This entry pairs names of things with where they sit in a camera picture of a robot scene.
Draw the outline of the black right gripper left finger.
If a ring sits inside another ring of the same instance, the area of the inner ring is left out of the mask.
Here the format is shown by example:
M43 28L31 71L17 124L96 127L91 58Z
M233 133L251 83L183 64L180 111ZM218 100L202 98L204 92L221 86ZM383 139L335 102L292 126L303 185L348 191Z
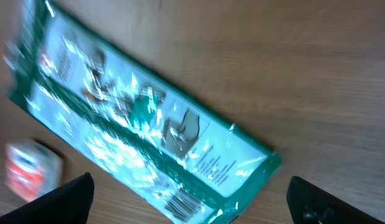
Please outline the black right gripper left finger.
M90 173L0 217L0 224L86 224L95 184Z

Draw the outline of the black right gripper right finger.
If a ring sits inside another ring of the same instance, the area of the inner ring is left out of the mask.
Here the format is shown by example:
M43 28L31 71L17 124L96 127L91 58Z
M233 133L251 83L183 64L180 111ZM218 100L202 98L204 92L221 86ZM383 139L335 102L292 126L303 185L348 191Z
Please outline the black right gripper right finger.
M294 224L385 224L298 176L286 201Z

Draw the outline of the red tissue pack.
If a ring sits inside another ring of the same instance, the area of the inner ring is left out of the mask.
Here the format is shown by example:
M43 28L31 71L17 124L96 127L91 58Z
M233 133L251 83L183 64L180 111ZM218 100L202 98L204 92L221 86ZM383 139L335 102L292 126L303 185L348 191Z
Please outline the red tissue pack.
M59 187L62 172L63 159L37 141L6 144L6 184L26 202Z

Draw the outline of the large green 3M package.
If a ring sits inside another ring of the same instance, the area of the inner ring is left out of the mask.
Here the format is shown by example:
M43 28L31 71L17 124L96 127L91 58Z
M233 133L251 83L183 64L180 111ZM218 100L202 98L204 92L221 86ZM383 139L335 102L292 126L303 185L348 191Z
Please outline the large green 3M package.
M51 1L24 1L10 99L174 223L230 223L280 155Z

